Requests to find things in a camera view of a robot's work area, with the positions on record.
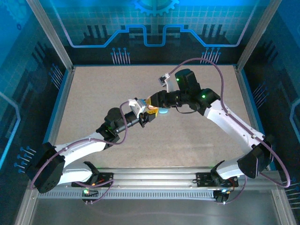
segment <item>light blue object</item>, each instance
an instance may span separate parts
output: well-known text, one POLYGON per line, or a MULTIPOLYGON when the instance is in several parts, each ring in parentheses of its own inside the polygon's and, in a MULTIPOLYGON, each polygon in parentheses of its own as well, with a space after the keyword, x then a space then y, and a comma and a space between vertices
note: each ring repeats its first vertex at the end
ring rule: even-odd
POLYGON ((158 112, 160 114, 166 114, 169 110, 168 109, 164 109, 164 108, 159 108, 158 112))
POLYGON ((17 132, 18 126, 19 126, 19 124, 21 122, 21 116, 20 116, 19 107, 18 107, 18 105, 14 101, 12 101, 11 99, 9 99, 2 92, 0 92, 0 96, 2 98, 4 98, 9 104, 11 104, 15 108, 15 113, 17 114, 17 121, 15 122, 14 129, 13 129, 13 131, 10 134, 10 137, 8 139, 8 142, 7 142, 6 146, 5 146, 5 149, 4 149, 3 154, 1 156, 1 159, 0 159, 0 169, 1 169, 2 165, 4 163, 4 160, 5 160, 5 157, 8 154, 9 147, 10 147, 11 143, 13 142, 13 138, 14 138, 15 133, 17 132))

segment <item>metal pin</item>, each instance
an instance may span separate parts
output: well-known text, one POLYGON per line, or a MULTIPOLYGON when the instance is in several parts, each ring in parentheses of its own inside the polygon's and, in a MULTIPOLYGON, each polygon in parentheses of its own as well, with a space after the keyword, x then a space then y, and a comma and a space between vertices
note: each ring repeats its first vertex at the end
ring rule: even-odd
POLYGON ((208 58, 210 57, 210 52, 207 53, 206 59, 208 60, 208 58))
POLYGON ((258 84, 257 88, 253 91, 253 94, 262 86, 262 84, 258 84))
POLYGON ((299 188, 299 187, 296 187, 296 188, 294 188, 294 189, 285 190, 285 192, 287 192, 287 191, 294 191, 294 190, 300 191, 300 188, 299 188))
POLYGON ((289 195, 297 195, 297 194, 300 194, 300 192, 297 192, 297 193, 294 193, 294 194, 288 194, 286 196, 289 196, 289 195))
POLYGON ((267 100, 264 99, 264 101, 260 103, 260 105, 257 107, 257 109, 259 109, 266 101, 267 101, 267 100))
POLYGON ((20 155, 17 155, 17 159, 23 159, 23 160, 25 160, 25 161, 29 162, 29 160, 28 160, 28 159, 22 158, 20 155))
POLYGON ((119 65, 121 65, 120 64, 120 59, 119 59, 119 53, 117 52, 116 55, 117 55, 118 63, 119 63, 119 65))
POLYGON ((48 73, 50 77, 56 82, 56 84, 59 86, 60 85, 60 80, 56 77, 55 74, 51 74, 51 72, 48 73))
POLYGON ((212 57, 212 52, 214 51, 214 49, 215 49, 214 47, 211 48, 210 59, 211 59, 211 57, 212 57))
POLYGON ((222 54, 221 52, 219 52, 219 53, 217 54, 217 59, 216 59, 216 62, 215 62, 216 64, 218 63, 218 60, 219 60, 221 54, 222 54))
POLYGON ((257 87, 257 88, 253 91, 252 94, 253 94, 253 95, 256 94, 256 93, 257 93, 257 92, 258 92, 265 84, 266 84, 266 82, 264 81, 260 87, 257 87))
MULTIPOLYGON (((205 54, 205 52, 202 52, 202 56, 201 56, 201 58, 203 58, 204 57, 204 54, 205 54)), ((200 60, 200 64, 202 63, 202 60, 200 60)))
POLYGON ((53 76, 50 72, 48 73, 48 75, 52 78, 52 80, 55 82, 55 84, 59 87, 60 83, 58 82, 57 78, 55 78, 55 76, 53 76))
MULTIPOLYGON (((297 184, 300 184, 300 183, 297 183, 297 184)), ((294 185, 297 185, 297 184, 291 184, 290 186, 294 186, 294 185)))
POLYGON ((27 149, 27 150, 31 150, 31 151, 33 151, 34 153, 36 153, 36 151, 34 151, 33 149, 31 149, 29 146, 27 146, 26 149, 27 149))
POLYGON ((112 56, 113 64, 116 65, 116 63, 114 62, 114 58, 113 58, 113 52, 111 52, 111 56, 112 56))
POLYGON ((254 98, 256 98, 263 90, 265 86, 262 86, 262 88, 260 88, 256 93, 253 94, 254 98))
POLYGON ((114 54, 114 59, 116 60, 116 63, 117 63, 117 57, 116 57, 116 52, 114 50, 116 50, 115 48, 112 48, 113 50, 113 54, 114 54))
POLYGON ((127 61, 127 54, 126 54, 127 48, 123 48, 123 50, 124 50, 124 54, 125 54, 126 64, 128 64, 128 61, 127 61))
POLYGON ((55 70, 59 73, 59 75, 61 76, 61 78, 64 77, 64 75, 61 73, 60 69, 58 68, 58 66, 54 66, 55 70))
POLYGON ((34 155, 34 154, 32 154, 31 152, 26 151, 23 147, 20 148, 20 151, 25 151, 25 152, 27 152, 28 154, 31 154, 32 156, 34 155))
POLYGON ((121 54, 122 54, 122 57, 123 57, 123 62, 124 62, 124 64, 125 64, 124 53, 122 52, 121 54))
POLYGON ((260 100, 257 100, 257 105, 260 104, 269 95, 270 95, 270 93, 268 92, 266 95, 264 95, 263 98, 261 98, 260 100))
POLYGON ((121 57, 121 48, 118 48, 118 50, 119 50, 119 56, 120 56, 121 64, 123 64, 123 62, 122 62, 122 57, 121 57))
POLYGON ((129 55, 130 55, 130 53, 128 52, 128 53, 127 53, 127 56, 128 56, 128 62, 129 62, 129 64, 130 64, 130 56, 129 56, 129 55))
POLYGON ((24 153, 24 157, 26 158, 32 158, 32 157, 30 157, 29 155, 27 155, 27 153, 24 153))
POLYGON ((58 76, 53 72, 53 77, 56 78, 56 80, 58 81, 58 84, 61 85, 61 80, 58 78, 58 76))
POLYGON ((57 73, 56 71, 53 70, 53 68, 50 68, 51 71, 53 72, 53 74, 57 77, 57 79, 60 81, 60 83, 62 82, 62 78, 61 76, 59 75, 59 73, 57 73))
POLYGON ((288 200, 295 200, 295 199, 300 199, 300 198, 288 198, 288 200))
POLYGON ((59 90, 60 88, 57 86, 57 84, 54 82, 54 80, 51 78, 51 82, 54 84, 54 86, 59 90))
POLYGON ((212 58, 211 58, 211 61, 213 62, 213 60, 214 60, 214 58, 215 58, 215 56, 216 56, 216 53, 213 52, 212 55, 213 55, 213 56, 212 56, 212 58))
POLYGON ((257 105, 257 103, 263 98, 265 97, 265 94, 263 93, 258 99, 254 99, 255 104, 257 105))
POLYGON ((14 167, 20 167, 20 168, 22 168, 22 169, 25 169, 25 167, 24 166, 21 166, 21 165, 18 165, 17 163, 14 163, 14 167))
POLYGON ((216 53, 216 55, 215 55, 215 58, 214 58, 213 62, 216 61, 216 58, 217 58, 217 55, 218 55, 218 52, 219 52, 220 49, 221 49, 220 47, 217 48, 217 53, 216 53))
POLYGON ((206 51, 205 51, 205 54, 204 54, 204 58, 206 59, 206 53, 209 50, 209 47, 206 47, 205 49, 206 49, 206 51))
POLYGON ((266 91, 266 89, 265 90, 262 90, 262 92, 259 94, 259 95, 256 95, 255 97, 254 97, 254 101, 256 101, 264 92, 266 91))
POLYGON ((293 177, 293 178, 291 179, 291 182, 296 182, 296 178, 293 177))

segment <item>small yellow object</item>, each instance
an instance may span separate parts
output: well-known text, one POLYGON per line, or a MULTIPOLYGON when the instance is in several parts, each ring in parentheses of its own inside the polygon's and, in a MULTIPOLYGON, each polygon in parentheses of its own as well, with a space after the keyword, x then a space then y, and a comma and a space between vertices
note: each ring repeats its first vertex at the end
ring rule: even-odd
POLYGON ((147 111, 148 114, 154 114, 155 113, 155 117, 158 116, 158 109, 152 109, 152 110, 149 110, 147 111))
POLYGON ((158 116, 158 110, 159 110, 159 108, 154 107, 154 106, 151 106, 151 99, 150 99, 150 97, 149 97, 148 99, 146 99, 146 104, 147 104, 147 108, 148 108, 147 113, 148 113, 148 114, 154 114, 154 113, 155 113, 155 117, 157 117, 157 116, 158 116))

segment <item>metal frame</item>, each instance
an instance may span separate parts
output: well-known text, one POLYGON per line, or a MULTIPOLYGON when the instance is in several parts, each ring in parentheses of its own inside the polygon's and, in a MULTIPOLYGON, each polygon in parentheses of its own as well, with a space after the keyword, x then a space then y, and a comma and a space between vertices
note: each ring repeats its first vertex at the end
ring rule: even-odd
MULTIPOLYGON (((52 113, 51 120, 53 121, 52 124, 50 121, 48 130, 46 132, 46 136, 48 137, 45 138, 44 142, 49 141, 55 143, 57 139, 58 130, 60 128, 60 123, 67 103, 68 95, 71 89, 74 72, 75 69, 72 69, 70 73, 64 76, 64 80, 63 80, 64 85, 60 90, 61 96, 60 97, 58 96, 58 99, 56 100, 55 103, 55 105, 57 105, 57 111, 54 110, 52 113)), ((27 190, 25 191, 17 218, 15 220, 15 225, 28 225, 30 223, 31 216, 33 214, 36 200, 38 197, 38 191, 30 190, 29 186, 30 186, 30 182, 27 185, 27 190)))
MULTIPOLYGON (((72 71, 73 64, 64 49, 54 27, 52 26, 49 18, 47 17, 44 9, 42 8, 38 0, 27 0, 29 6, 34 12, 36 18, 44 29, 46 35, 51 41, 55 51, 58 56, 64 63, 65 67, 69 72, 72 71)), ((245 105, 248 109, 248 114, 250 121, 254 128, 258 129, 258 124, 255 121, 254 112, 251 111, 251 102, 247 97, 247 92, 245 89, 245 84, 243 82, 242 76, 240 75, 241 70, 245 66, 247 60, 249 59, 251 53, 256 47, 259 39, 263 35, 265 29, 267 28, 270 20, 275 14, 281 0, 271 0, 270 4, 267 6, 264 11, 250 41, 248 42, 244 52, 239 59, 237 65, 237 78, 241 87, 242 95, 245 99, 245 105)), ((72 79, 74 74, 70 73, 66 85, 63 87, 63 93, 59 102, 59 107, 56 112, 53 126, 49 131, 49 141, 55 142, 57 137, 57 131, 60 126, 61 118, 63 115, 64 107, 68 98, 68 93, 70 91, 72 79)), ((112 191, 121 191, 121 190, 184 190, 192 192, 197 190, 195 184, 191 184, 190 178, 198 172, 209 171, 209 168, 186 168, 186 167, 177 167, 177 168, 117 168, 117 169, 103 169, 102 172, 113 172, 115 173, 116 183, 112 188, 112 191)), ((278 172, 266 172, 269 176, 280 180, 278 172)), ((236 188, 237 190, 241 189, 243 182, 242 178, 240 179, 240 187, 236 188)), ((259 176, 258 178, 252 180, 249 179, 247 183, 246 190, 270 190, 272 189, 272 195, 275 201, 277 212, 282 224, 293 225, 296 224, 296 221, 293 217, 293 213, 289 202, 287 200, 286 194, 283 189, 279 189, 276 185, 266 180, 264 177, 259 176)), ((57 186, 53 191, 54 192, 63 192, 69 191, 71 188, 69 186, 57 186)), ((99 191, 102 192, 105 188, 99 188, 99 191)), ((40 195, 36 190, 26 190, 15 225, 26 225, 30 223, 31 216, 34 211, 37 198, 45 198, 45 196, 40 195)))
POLYGON ((269 5, 265 9, 249 42, 247 43, 245 50, 243 51, 242 55, 240 56, 240 59, 238 61, 238 67, 237 67, 238 72, 240 72, 244 68, 250 55, 252 54, 253 50, 255 49, 258 41, 261 39, 262 35, 266 31, 267 26, 269 25, 271 19, 273 18, 273 15, 276 13, 281 1, 282 0, 270 0, 269 5))
POLYGON ((73 63, 68 56, 64 46, 62 45, 60 38, 58 37, 54 27, 52 26, 47 13, 44 11, 39 0, 26 0, 34 15, 36 16, 38 22, 42 26, 45 34, 47 35, 49 41, 53 45, 56 53, 60 57, 60 60, 65 65, 68 72, 73 69, 73 63))

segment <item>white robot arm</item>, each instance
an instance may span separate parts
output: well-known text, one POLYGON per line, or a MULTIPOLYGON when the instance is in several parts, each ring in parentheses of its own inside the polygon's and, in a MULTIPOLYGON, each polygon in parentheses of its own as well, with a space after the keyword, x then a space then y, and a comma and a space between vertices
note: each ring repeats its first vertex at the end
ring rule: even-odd
POLYGON ((163 90, 146 101, 130 99, 128 104, 131 106, 131 112, 123 117, 119 108, 112 108, 105 117, 105 123, 95 133, 76 142, 57 146, 52 146, 50 143, 43 144, 43 150, 37 152, 25 168, 25 173, 31 180, 37 177, 34 185, 39 192, 45 193, 58 184, 75 181, 85 182, 87 185, 99 183, 98 171, 90 162, 71 163, 88 154, 105 150, 111 147, 112 143, 117 143, 118 133, 124 131, 126 126, 131 127, 139 123, 144 127, 146 123, 156 118, 158 108, 181 107, 183 104, 188 104, 191 109, 216 123, 240 144, 244 152, 243 156, 222 161, 211 170, 211 179, 216 185, 240 175, 257 177, 272 161, 272 155, 255 137, 264 140, 268 145, 270 145, 269 140, 236 116, 226 105, 227 113, 225 113, 220 97, 210 89, 201 89, 192 71, 184 69, 177 72, 175 76, 180 90, 171 92, 163 90), (228 116, 229 113, 251 129, 253 135, 251 136, 233 121, 228 116))

